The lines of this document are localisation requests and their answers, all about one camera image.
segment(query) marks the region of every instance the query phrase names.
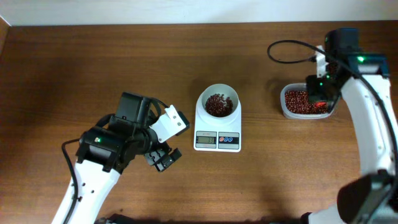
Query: green light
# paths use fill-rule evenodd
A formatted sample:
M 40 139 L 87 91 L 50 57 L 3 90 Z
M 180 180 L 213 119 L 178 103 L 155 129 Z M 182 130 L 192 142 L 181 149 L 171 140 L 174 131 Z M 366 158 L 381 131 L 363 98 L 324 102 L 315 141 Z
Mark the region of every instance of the green light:
M 358 60 L 359 60 L 359 62 L 364 62 L 365 61 L 365 58 L 364 57 L 362 57 L 362 56 L 358 56 L 358 57 L 356 57 Z

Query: clear plastic container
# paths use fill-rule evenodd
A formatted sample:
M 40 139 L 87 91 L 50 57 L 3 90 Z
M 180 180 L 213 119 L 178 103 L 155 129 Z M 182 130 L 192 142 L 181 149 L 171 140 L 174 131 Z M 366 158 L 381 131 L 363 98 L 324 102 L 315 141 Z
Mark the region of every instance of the clear plastic container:
M 287 109 L 285 102 L 285 93 L 290 90 L 306 91 L 307 90 L 306 86 L 307 85 L 305 83 L 294 83 L 285 86 L 285 88 L 281 91 L 280 104 L 282 105 L 282 110 L 284 112 L 285 117 L 288 119 L 322 119 L 329 117 L 335 111 L 336 107 L 334 107 L 330 113 L 325 113 L 325 114 L 297 114 Z

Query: red bean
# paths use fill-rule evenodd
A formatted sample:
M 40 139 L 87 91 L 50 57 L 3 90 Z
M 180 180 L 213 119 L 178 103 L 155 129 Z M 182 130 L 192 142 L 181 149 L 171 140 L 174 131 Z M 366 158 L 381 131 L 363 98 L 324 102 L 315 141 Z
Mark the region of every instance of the red bean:
M 287 91 L 285 103 L 290 112 L 297 114 L 324 114 L 328 112 L 325 102 L 309 103 L 307 91 Z
M 206 111 L 210 115 L 222 118 L 232 113 L 232 100 L 227 97 L 224 100 L 224 94 L 214 94 L 206 101 Z

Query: white scale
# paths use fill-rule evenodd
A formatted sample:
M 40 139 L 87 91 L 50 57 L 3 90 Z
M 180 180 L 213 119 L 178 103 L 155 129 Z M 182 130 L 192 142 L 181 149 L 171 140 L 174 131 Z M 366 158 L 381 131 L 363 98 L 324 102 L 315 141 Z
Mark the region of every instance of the white scale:
M 224 94 L 232 100 L 232 113 L 223 118 L 208 114 L 206 101 L 214 94 Z M 242 109 L 238 94 L 224 84 L 209 86 L 197 101 L 193 148 L 198 151 L 239 152 L 242 147 Z

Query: wooden table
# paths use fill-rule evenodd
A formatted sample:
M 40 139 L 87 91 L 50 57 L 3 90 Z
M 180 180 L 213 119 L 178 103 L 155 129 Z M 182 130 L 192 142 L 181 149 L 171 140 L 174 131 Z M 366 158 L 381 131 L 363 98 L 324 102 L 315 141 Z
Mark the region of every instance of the wooden table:
M 266 50 L 280 39 L 322 44 L 339 27 L 360 28 L 361 46 L 387 55 L 395 81 L 396 21 L 11 27 L 0 59 L 0 222 L 52 221 L 70 181 L 61 143 L 114 113 L 123 91 L 175 105 L 192 128 L 169 141 L 183 156 L 166 172 L 136 157 L 99 217 L 245 221 L 327 208 L 359 175 L 349 111 L 341 102 L 329 119 L 285 119 L 281 89 L 315 66 L 277 64 Z M 310 54 L 296 45 L 274 50 L 277 58 Z M 214 83 L 241 100 L 239 153 L 193 149 L 195 103 Z M 396 83 L 392 90 L 398 108 Z

